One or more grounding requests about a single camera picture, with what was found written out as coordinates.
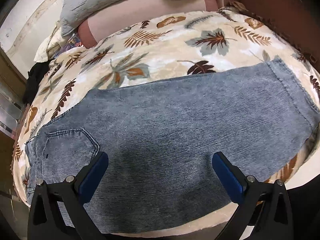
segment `silver bolt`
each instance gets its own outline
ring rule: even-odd
[[[68,176],[68,177],[66,178],[66,182],[73,182],[74,179],[75,179],[74,176]]]
[[[283,181],[280,180],[280,179],[277,179],[277,184],[278,184],[279,186],[283,186],[283,185],[284,185]]]
[[[249,182],[255,182],[256,178],[254,176],[252,176],[252,175],[249,175],[249,176],[247,176],[247,180]]]
[[[38,186],[42,186],[43,183],[44,183],[44,180],[43,179],[37,179],[36,183],[37,183]]]

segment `folded blue jeans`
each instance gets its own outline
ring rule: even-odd
[[[102,233],[172,228],[230,202],[211,159],[221,151],[264,181],[289,162],[320,114],[281,59],[255,66],[90,90],[26,145],[36,179],[76,175],[98,153],[109,167],[84,205]],[[67,225],[72,225],[63,203]]]

